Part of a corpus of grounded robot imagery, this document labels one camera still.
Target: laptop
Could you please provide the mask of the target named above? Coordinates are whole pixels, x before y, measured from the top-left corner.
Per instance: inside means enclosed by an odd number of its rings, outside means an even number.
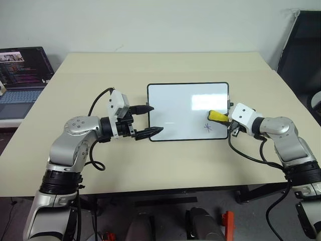
[[[53,75],[42,47],[0,49],[0,128],[18,127]]]

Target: whiteboard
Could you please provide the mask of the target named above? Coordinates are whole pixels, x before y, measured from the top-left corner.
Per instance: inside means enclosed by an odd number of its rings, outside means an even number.
[[[228,113],[228,83],[149,84],[147,97],[154,107],[149,126],[164,128],[151,141],[227,138],[227,127],[207,117],[210,110]]]

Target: black frame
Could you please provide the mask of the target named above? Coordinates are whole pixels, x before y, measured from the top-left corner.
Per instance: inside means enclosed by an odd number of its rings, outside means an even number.
[[[48,68],[48,72],[52,75],[55,74],[50,62],[49,62],[49,59],[48,59],[48,56],[44,50],[43,47],[41,46],[38,46],[38,47],[21,47],[21,48],[6,48],[6,49],[0,49],[0,53],[1,52],[12,52],[12,51],[20,51],[20,50],[25,50],[25,49],[41,49],[41,52],[42,52],[42,55],[43,55],[43,58],[44,58],[44,61],[46,63],[46,66]],[[37,87],[46,87],[47,83],[29,83],[29,84],[19,84],[18,86],[15,85],[15,84],[6,84],[6,89],[18,89],[18,88],[24,88],[24,87],[33,87],[33,88],[37,88]]]
[[[229,103],[230,103],[230,86],[228,82],[188,82],[188,83],[151,83],[147,85],[147,102],[149,104],[149,92],[148,87],[150,85],[171,85],[171,84],[226,84],[227,85],[227,111],[229,110]],[[148,127],[150,127],[149,121],[149,113],[148,113]],[[151,142],[177,142],[177,141],[206,141],[206,140],[226,140],[228,138],[228,130],[226,130],[226,137],[225,138],[210,138],[210,139],[178,139],[178,140],[159,140],[153,141],[149,138]]]
[[[203,192],[203,191],[237,191],[237,190],[240,190],[241,187],[243,187],[243,185],[214,186],[214,187],[186,187],[186,188],[157,189],[157,190],[145,190],[145,191],[95,193],[95,194],[85,194],[85,195],[96,195],[97,198],[126,197],[126,196],[153,196],[153,195],[194,193],[194,192]]]

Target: white wall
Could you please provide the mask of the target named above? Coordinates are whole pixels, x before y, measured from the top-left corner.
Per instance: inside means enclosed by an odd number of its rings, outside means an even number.
[[[0,0],[0,48],[68,52],[259,51],[272,68],[294,12],[321,0]]]

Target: table leg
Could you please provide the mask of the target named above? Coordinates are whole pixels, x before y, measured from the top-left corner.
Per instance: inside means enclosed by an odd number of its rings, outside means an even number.
[[[285,189],[286,186],[286,182],[269,183],[250,191],[248,186],[244,185],[237,191],[236,201],[238,203],[245,203],[251,200],[256,200],[280,192]]]

